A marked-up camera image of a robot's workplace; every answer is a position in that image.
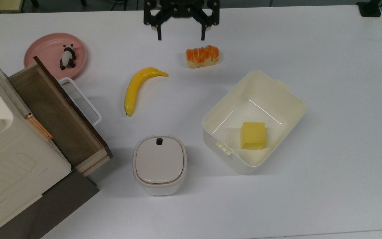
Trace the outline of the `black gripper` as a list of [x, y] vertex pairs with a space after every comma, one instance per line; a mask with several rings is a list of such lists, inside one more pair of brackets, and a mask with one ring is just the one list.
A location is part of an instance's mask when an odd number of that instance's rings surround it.
[[161, 36], [161, 20], [169, 18], [195, 18], [202, 26], [201, 40], [206, 31], [219, 24], [219, 0], [145, 0], [144, 24], [156, 29], [158, 40]]

